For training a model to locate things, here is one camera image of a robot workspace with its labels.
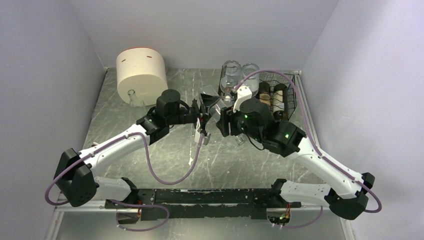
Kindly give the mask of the clear open-neck glass bottle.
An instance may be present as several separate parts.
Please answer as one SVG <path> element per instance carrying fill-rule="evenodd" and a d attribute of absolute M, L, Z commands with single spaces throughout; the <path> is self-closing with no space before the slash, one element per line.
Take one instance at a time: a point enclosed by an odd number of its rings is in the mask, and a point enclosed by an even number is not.
<path fill-rule="evenodd" d="M 206 86 L 203 86 L 203 87 L 201 87 L 200 89 L 199 89 L 199 91 L 198 91 L 198 99 L 199 99 L 199 101 L 200 101 L 200 94 L 201 93 L 203 93 L 203 94 L 207 94 L 207 95 L 211 95 L 211 96 L 219 96 L 219 94 L 216 92 L 216 90 L 211 86 L 211 85 L 206 85 Z M 210 112 L 209 112 L 209 121 L 208 121 L 208 123 L 209 122 L 212 122 L 212 121 L 214 121 L 215 123 L 214 123 L 214 125 L 215 125 L 215 127 L 216 127 L 216 122 L 218 121 L 218 119 L 219 119 L 219 115 L 220 115 L 220 113 L 219 113 L 219 111 L 220 111 L 220 109 L 222 109 L 222 108 L 231 108 L 232 107 L 232 105 L 231 105 L 231 102 L 225 102 L 221 97 L 220 97 L 220 100 L 216 103 L 216 105 L 214 105 L 211 109 L 210 109 Z"/>

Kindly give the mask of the clear bottle white cap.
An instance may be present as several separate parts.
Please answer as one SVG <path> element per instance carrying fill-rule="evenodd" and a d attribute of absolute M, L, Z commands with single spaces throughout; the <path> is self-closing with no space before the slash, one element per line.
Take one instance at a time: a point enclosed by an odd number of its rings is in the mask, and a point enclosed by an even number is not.
<path fill-rule="evenodd" d="M 227 60 L 221 68 L 220 91 L 225 102 L 233 101 L 233 88 L 239 83 L 241 75 L 241 65 L 236 60 Z"/>

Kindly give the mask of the clear bottle silver cap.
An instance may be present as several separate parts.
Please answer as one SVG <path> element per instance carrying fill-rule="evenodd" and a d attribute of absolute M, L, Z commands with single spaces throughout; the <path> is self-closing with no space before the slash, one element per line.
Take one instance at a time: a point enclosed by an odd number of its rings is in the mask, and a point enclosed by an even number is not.
<path fill-rule="evenodd" d="M 248 75 L 250 75 L 251 73 L 259 71 L 259 70 L 260 70 L 259 66 L 256 65 L 255 63 L 244 64 L 241 68 L 242 80 L 246 78 Z M 255 97 L 259 91 L 259 83 L 260 83 L 259 76 L 260 76 L 259 73 L 254 74 L 250 76 L 249 78 L 247 78 L 243 83 L 246 87 L 249 87 L 250 91 L 252 92 L 252 97 Z"/>

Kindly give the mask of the cream cylindrical container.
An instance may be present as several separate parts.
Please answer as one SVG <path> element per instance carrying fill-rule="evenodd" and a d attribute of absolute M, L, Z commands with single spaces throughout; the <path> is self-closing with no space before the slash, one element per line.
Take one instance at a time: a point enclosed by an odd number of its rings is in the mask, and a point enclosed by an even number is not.
<path fill-rule="evenodd" d="M 150 47 L 132 47 L 116 57 L 116 82 L 120 98 L 130 103 L 128 91 L 135 91 L 145 105 L 155 105 L 157 98 L 168 89 L 165 61 Z"/>

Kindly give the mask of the dark green wine bottle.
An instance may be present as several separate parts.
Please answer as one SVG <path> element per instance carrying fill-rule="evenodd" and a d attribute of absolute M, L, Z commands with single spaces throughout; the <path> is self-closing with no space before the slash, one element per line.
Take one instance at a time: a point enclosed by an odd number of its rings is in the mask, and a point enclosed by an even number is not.
<path fill-rule="evenodd" d="M 258 86 L 258 98 L 261 103 L 271 107 L 271 86 L 267 82 L 260 82 Z"/>

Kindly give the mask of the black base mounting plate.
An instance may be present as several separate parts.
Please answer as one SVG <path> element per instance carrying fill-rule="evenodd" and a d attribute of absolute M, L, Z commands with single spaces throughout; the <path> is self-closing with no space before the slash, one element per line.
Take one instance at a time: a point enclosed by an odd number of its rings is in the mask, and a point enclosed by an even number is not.
<path fill-rule="evenodd" d="M 286 202 L 273 196 L 269 188 L 222 189 L 148 189 L 124 200 L 127 204 L 142 204 L 139 220 L 153 221 L 197 218 L 249 217 L 267 219 L 270 209 L 300 208 L 300 202 Z"/>

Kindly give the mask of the olive wine bottle white label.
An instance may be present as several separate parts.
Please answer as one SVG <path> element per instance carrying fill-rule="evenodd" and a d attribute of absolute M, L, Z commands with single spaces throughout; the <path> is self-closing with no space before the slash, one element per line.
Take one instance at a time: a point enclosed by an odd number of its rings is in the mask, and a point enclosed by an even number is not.
<path fill-rule="evenodd" d="M 278 121 L 287 121 L 288 113 L 286 112 L 284 102 L 284 91 L 287 88 L 285 84 L 277 84 L 273 88 L 272 95 L 272 111 L 273 117 Z"/>

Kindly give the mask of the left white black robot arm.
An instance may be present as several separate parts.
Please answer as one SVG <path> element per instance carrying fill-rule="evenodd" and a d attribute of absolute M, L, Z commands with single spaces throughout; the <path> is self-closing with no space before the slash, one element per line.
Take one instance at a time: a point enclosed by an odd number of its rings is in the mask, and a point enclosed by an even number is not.
<path fill-rule="evenodd" d="M 90 200 L 112 199 L 126 208 L 134 207 L 139 200 L 134 184 L 124 177 L 99 177 L 99 171 L 136 150 L 144 149 L 148 153 L 148 147 L 169 134 L 175 125 L 192 124 L 196 130 L 195 141 L 198 145 L 207 144 L 210 134 L 206 131 L 206 123 L 211 118 L 211 109 L 220 99 L 216 94 L 201 92 L 198 99 L 188 105 L 181 100 L 178 91 L 163 91 L 156 105 L 124 132 L 80 152 L 73 148 L 65 150 L 60 156 L 53 184 L 66 200 L 51 201 L 50 186 L 44 194 L 45 200 L 53 206 L 80 207 Z"/>

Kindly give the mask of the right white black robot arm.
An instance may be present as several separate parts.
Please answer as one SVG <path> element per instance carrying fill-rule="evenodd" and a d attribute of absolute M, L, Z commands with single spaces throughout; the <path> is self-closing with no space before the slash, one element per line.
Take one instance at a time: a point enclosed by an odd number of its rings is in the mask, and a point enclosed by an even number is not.
<path fill-rule="evenodd" d="M 263 149 L 300 163 L 323 184 L 297 183 L 277 179 L 270 193 L 275 207 L 285 203 L 307 203 L 328 207 L 335 215 L 354 220 L 367 208 L 367 193 L 375 177 L 358 173 L 314 147 L 306 133 L 289 121 L 275 120 L 268 106 L 256 98 L 241 103 L 239 110 L 232 106 L 213 111 L 216 126 L 224 137 L 244 134 L 263 146 Z"/>

